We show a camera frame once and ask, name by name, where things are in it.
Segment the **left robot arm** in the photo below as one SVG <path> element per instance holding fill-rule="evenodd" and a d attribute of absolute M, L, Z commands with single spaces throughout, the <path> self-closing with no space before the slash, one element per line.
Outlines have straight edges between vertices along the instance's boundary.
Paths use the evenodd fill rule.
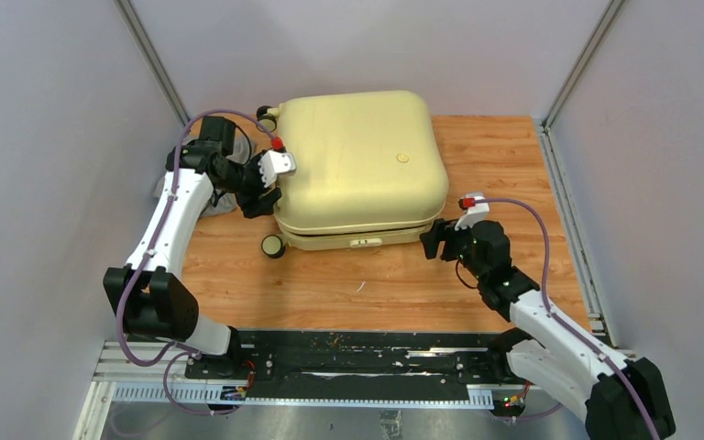
<path fill-rule="evenodd" d="M 223 379 L 236 377 L 244 367 L 238 331 L 203 315 L 182 283 L 185 253 L 203 211 L 225 194 L 234 195 L 247 218 L 272 215 L 281 198 L 276 180 L 295 171 L 296 162 L 268 113 L 248 121 L 269 138 L 269 148 L 255 152 L 244 134 L 245 159 L 232 160 L 241 130 L 230 120 L 232 114 L 210 110 L 185 125 L 166 156 L 159 200 L 142 238 L 123 266 L 104 274 L 117 343 L 136 366 L 151 367 L 178 348 L 188 358 L 208 357 L 209 367 Z"/>

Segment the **cream suitcase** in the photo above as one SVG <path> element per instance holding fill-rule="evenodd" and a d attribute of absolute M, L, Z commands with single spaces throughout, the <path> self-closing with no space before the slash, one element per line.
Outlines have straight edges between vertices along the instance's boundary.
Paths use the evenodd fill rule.
<path fill-rule="evenodd" d="M 295 171 L 277 179 L 278 233 L 261 250 L 316 251 L 410 243 L 448 194 L 426 101 L 406 90 L 341 93 L 261 106 L 259 122 L 284 142 Z"/>

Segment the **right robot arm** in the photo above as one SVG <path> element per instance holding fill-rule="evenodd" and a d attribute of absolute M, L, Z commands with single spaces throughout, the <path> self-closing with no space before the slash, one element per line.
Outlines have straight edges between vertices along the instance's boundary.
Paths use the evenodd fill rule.
<path fill-rule="evenodd" d="M 600 342 L 570 320 L 513 264 L 500 223 L 458 228 L 437 219 L 420 242 L 427 259 L 467 270 L 483 303 L 511 323 L 489 346 L 493 379 L 518 377 L 540 387 L 584 424 L 591 439 L 667 439 L 676 433 L 658 366 Z"/>

